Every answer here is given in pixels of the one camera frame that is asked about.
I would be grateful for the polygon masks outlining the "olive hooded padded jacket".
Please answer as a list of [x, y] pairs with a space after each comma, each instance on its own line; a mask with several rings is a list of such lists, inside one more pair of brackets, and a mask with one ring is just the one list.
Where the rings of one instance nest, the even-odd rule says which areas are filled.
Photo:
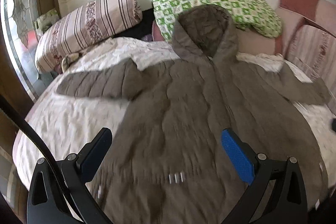
[[114, 223], [218, 223], [245, 190], [221, 145], [226, 128], [275, 160], [294, 156], [313, 207], [328, 179], [317, 140], [294, 103], [324, 105], [322, 79], [301, 82], [238, 61], [238, 37], [226, 32], [207, 56], [187, 32], [175, 32], [178, 58], [140, 70], [126, 59], [104, 70], [68, 74], [57, 88], [75, 98], [129, 102], [92, 182]]

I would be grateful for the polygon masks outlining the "white patterned bed quilt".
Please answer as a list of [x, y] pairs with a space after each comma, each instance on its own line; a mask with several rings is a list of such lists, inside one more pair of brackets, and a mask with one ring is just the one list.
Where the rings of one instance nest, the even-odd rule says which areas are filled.
[[[177, 59], [164, 41], [144, 42], [134, 38], [109, 38], [94, 46], [74, 63], [67, 73], [102, 70], [131, 58], [141, 70], [161, 61]], [[26, 121], [43, 139], [56, 160], [77, 153], [103, 127], [116, 132], [128, 103], [124, 100], [76, 99], [56, 93], [64, 75], [59, 75], [39, 97]], [[335, 132], [331, 122], [335, 115], [327, 106], [294, 106], [306, 119], [317, 139], [328, 176], [329, 188], [335, 187]]]

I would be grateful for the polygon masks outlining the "striped pink pillow at right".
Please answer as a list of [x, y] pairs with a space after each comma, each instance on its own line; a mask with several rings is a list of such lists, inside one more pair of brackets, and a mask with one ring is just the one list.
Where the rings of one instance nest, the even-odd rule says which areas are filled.
[[335, 37], [310, 25], [304, 25], [292, 39], [286, 59], [311, 80], [323, 79], [335, 95]]

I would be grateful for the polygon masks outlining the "striped floral pillow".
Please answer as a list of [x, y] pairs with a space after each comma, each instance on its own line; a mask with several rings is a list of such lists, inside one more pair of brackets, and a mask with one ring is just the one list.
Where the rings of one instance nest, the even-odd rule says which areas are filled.
[[38, 73], [48, 73], [69, 54], [134, 27], [142, 20], [137, 0], [93, 0], [64, 16], [46, 30], [35, 52]]

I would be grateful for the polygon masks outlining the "pink red folded blanket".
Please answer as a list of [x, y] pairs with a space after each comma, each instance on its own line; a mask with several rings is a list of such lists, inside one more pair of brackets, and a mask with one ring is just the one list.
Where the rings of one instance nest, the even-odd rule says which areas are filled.
[[310, 25], [335, 37], [335, 5], [325, 0], [152, 0], [161, 36], [173, 41], [184, 29], [207, 56], [217, 52], [226, 32], [235, 33], [239, 51], [286, 55], [295, 34]]

